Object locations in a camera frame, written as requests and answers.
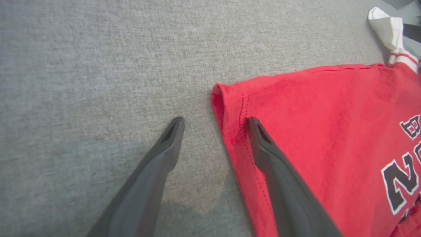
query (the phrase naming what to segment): red fabric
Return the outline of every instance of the red fabric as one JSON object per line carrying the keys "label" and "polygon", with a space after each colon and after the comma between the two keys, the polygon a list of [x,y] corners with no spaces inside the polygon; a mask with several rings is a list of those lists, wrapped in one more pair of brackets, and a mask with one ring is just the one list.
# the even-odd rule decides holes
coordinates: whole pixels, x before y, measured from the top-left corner
{"label": "red fabric", "polygon": [[277,230],[264,175],[253,161],[248,117],[260,120],[344,236],[421,235],[421,221],[411,221],[421,212],[397,226],[420,187],[410,195],[396,182],[407,203],[394,215],[381,171],[395,160],[409,173],[402,159],[409,152],[421,175],[414,154],[421,135],[413,140],[400,125],[421,114],[421,86],[405,64],[326,66],[217,84],[211,100],[257,237]]}

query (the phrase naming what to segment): white fabric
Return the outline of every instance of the white fabric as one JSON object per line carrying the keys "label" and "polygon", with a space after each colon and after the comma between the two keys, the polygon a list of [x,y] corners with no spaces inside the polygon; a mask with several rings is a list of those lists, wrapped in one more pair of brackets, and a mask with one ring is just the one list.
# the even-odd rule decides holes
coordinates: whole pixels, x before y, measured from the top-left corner
{"label": "white fabric", "polygon": [[405,63],[417,73],[418,60],[403,47],[403,22],[400,17],[391,17],[378,7],[368,12],[368,22],[380,41],[391,51],[390,64]]}

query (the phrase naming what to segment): red shirt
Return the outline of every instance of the red shirt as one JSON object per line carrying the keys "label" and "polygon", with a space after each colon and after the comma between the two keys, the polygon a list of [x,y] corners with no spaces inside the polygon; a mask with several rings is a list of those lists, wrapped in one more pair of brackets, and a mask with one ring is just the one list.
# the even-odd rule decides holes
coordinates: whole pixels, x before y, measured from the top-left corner
{"label": "red shirt", "polygon": [[277,231],[248,117],[260,120],[344,236],[421,235],[419,202],[413,208],[421,191],[421,86],[408,59],[214,86],[213,111],[257,237]]}

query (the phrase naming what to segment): gray fabric surface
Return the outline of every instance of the gray fabric surface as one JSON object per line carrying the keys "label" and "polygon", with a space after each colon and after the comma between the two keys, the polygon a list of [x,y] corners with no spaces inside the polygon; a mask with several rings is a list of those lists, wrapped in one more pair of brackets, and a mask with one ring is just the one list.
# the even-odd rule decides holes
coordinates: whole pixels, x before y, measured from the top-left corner
{"label": "gray fabric surface", "polygon": [[76,237],[175,116],[155,236],[253,235],[215,83],[382,62],[364,0],[0,1],[0,236]]}

